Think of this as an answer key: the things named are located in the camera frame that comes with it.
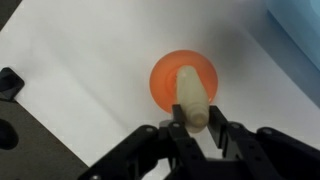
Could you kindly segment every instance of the orange ball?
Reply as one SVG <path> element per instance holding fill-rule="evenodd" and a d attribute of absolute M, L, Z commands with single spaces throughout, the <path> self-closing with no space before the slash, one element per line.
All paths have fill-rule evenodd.
<path fill-rule="evenodd" d="M 176 76 L 180 67 L 193 66 L 212 102 L 218 89 L 218 76 L 210 61 L 201 54 L 190 50 L 171 52 L 162 57 L 154 66 L 150 76 L 150 91 L 154 101 L 164 111 L 171 113 L 176 104 Z"/>

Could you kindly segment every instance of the black metal bracket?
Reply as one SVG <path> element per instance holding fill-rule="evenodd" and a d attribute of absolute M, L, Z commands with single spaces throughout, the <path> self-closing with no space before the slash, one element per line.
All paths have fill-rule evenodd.
<path fill-rule="evenodd" d="M 79 180 L 140 180 L 167 158 L 166 180 L 320 179 L 320 152 L 272 128 L 257 133 L 228 122 L 210 106 L 208 128 L 224 159 L 208 160 L 184 127 L 180 105 L 160 128 L 144 125 L 94 164 Z"/>
<path fill-rule="evenodd" d="M 23 88 L 24 81 L 10 68 L 0 71 L 0 93 L 4 100 L 13 101 L 14 97 Z"/>

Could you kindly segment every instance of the orange sphere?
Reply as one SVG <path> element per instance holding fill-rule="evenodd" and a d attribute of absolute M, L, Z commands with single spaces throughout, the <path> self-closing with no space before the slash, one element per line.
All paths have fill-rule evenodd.
<path fill-rule="evenodd" d="M 176 103 L 176 76 L 181 66 L 193 66 L 208 94 L 213 100 L 218 89 L 216 70 L 201 54 L 190 50 L 171 52 L 162 57 L 154 66 L 150 76 L 150 91 L 154 101 L 166 112 L 171 113 Z"/>

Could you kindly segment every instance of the table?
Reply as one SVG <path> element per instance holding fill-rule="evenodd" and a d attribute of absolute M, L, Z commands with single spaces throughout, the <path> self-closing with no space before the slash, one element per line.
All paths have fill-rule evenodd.
<path fill-rule="evenodd" d="M 90 166 L 138 126 L 171 117 L 148 80 L 178 49 L 211 59 L 213 104 L 228 120 L 320 148 L 320 85 L 306 81 L 320 74 L 260 0 L 24 0 L 0 33 L 0 68 L 25 80 L 17 101 Z M 193 136 L 219 156 L 207 130 Z M 161 162 L 147 179 L 167 171 Z"/>

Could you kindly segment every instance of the screw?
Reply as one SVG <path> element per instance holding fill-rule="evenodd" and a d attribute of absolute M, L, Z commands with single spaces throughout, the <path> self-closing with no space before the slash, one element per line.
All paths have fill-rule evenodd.
<path fill-rule="evenodd" d="M 174 123 L 174 124 L 173 124 L 173 127 L 180 127 L 180 124 Z"/>
<path fill-rule="evenodd" d="M 265 129 L 263 129 L 262 131 L 263 131 L 264 133 L 266 133 L 266 134 L 272 134 L 271 129 L 265 128 Z"/>
<path fill-rule="evenodd" d="M 153 131 L 152 128 L 147 128 L 146 130 L 147 130 L 147 132 L 152 132 Z"/>
<path fill-rule="evenodd" d="M 231 126 L 235 129 L 239 129 L 240 128 L 240 125 L 237 124 L 237 123 L 232 123 Z"/>
<path fill-rule="evenodd" d="M 93 175 L 90 180 L 101 180 L 101 176 L 99 175 Z"/>

